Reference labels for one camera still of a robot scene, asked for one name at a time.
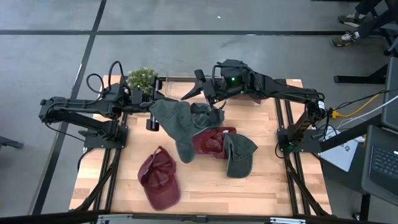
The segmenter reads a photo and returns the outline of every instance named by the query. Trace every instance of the red cap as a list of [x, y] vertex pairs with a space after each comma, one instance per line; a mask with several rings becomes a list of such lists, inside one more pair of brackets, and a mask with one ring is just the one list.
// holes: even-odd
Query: red cap
[[152, 208], [165, 210], [180, 200], [180, 187], [175, 176], [175, 162], [159, 146], [138, 171], [138, 181], [143, 186]]
[[236, 133], [236, 128], [221, 127], [202, 131], [192, 137], [193, 148], [197, 154], [208, 154], [217, 159], [227, 159], [228, 155], [224, 152], [224, 131]]

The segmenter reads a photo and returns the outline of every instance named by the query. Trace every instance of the wooden tabletop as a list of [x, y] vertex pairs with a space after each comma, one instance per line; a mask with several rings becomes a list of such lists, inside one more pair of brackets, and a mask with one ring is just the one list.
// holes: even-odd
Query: wooden tabletop
[[[113, 75], [112, 83], [120, 77]], [[300, 80], [287, 80], [289, 85], [302, 86]], [[188, 82], [164, 83], [162, 91], [168, 97], [181, 98], [193, 86]], [[202, 96], [188, 100], [204, 102]], [[282, 103], [285, 125], [287, 119]], [[129, 136], [126, 147], [121, 151], [112, 212], [123, 213], [172, 213], [207, 215], [291, 215], [286, 171], [283, 159], [274, 154], [278, 128], [275, 99], [263, 100], [260, 105], [253, 102], [228, 100], [224, 108], [225, 120], [222, 126], [235, 127], [254, 143], [258, 149], [253, 154], [251, 174], [244, 179], [226, 176], [226, 161], [214, 157], [197, 155], [193, 162], [180, 161], [175, 143], [163, 129], [159, 132], [146, 130], [149, 114], [134, 114], [127, 119]], [[303, 105], [292, 103], [296, 121], [303, 112]], [[105, 120], [95, 115], [96, 119]], [[180, 184], [179, 203], [164, 211], [155, 211], [147, 201], [144, 189], [137, 180], [141, 164], [157, 146], [163, 146], [177, 164], [177, 178]], [[325, 181], [319, 161], [311, 154], [301, 153], [305, 183], [317, 202], [331, 213]], [[70, 208], [79, 206], [95, 187], [100, 176], [104, 149], [94, 149], [81, 162], [80, 171], [73, 191]], [[303, 213], [300, 191], [295, 186], [298, 208]], [[100, 208], [104, 208], [106, 185]]]

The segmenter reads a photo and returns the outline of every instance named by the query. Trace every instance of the gray floor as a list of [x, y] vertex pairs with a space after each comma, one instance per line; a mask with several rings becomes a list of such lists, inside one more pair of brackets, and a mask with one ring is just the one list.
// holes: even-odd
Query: gray floor
[[[0, 0], [0, 29], [91, 30], [100, 0], [40, 2]], [[347, 30], [336, 15], [352, 12], [347, 2], [310, 0], [108, 1], [100, 30]], [[120, 60], [125, 72], [154, 67], [161, 75], [192, 76], [226, 58], [243, 60], [274, 78], [299, 78], [326, 95], [328, 106], [354, 100], [382, 86], [337, 85], [334, 75], [369, 75], [384, 65], [386, 44], [369, 38], [337, 49], [331, 37], [242, 35], [97, 36], [85, 76], [104, 74]], [[88, 41], [86, 35], [0, 35], [0, 135], [25, 142], [23, 150], [0, 150], [0, 217], [25, 215], [42, 175], [55, 133], [40, 123], [39, 102], [68, 97]], [[96, 95], [82, 84], [79, 98]], [[380, 99], [367, 109], [375, 107]], [[357, 105], [346, 108], [349, 112]], [[69, 133], [80, 128], [70, 126]], [[67, 211], [82, 143], [66, 138], [44, 205], [44, 213]], [[357, 194], [325, 177], [335, 215], [359, 210]], [[375, 197], [370, 220], [394, 223], [398, 209]], [[153, 223], [153, 221], [135, 221]]]

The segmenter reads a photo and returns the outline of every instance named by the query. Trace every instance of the potted plant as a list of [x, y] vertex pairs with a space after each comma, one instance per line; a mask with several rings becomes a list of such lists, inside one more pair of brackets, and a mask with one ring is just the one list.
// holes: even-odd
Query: potted plant
[[152, 95], [152, 85], [150, 80], [158, 73], [153, 68], [141, 67], [137, 70], [130, 71], [127, 78], [127, 84], [130, 88], [142, 90], [146, 95]]

